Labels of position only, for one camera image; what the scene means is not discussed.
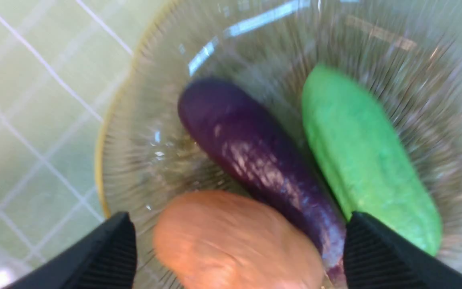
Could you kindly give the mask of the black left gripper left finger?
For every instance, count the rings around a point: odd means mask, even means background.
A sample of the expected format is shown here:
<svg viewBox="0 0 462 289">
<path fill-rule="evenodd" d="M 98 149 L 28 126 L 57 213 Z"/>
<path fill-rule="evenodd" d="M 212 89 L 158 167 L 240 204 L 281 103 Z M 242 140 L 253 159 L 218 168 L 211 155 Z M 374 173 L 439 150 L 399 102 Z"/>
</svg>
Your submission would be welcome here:
<svg viewBox="0 0 462 289">
<path fill-rule="evenodd" d="M 8 289 L 131 289 L 138 253 L 128 212 L 118 212 Z"/>
</svg>

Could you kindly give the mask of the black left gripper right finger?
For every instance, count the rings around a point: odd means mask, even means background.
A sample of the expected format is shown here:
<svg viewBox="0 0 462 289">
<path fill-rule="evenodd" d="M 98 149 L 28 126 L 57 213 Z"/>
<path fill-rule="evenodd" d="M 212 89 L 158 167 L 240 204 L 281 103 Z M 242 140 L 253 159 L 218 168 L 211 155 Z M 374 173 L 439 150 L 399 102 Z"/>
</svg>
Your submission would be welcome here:
<svg viewBox="0 0 462 289">
<path fill-rule="evenodd" d="M 462 274 L 365 212 L 346 225 L 343 264 L 350 289 L 462 289 Z"/>
</svg>

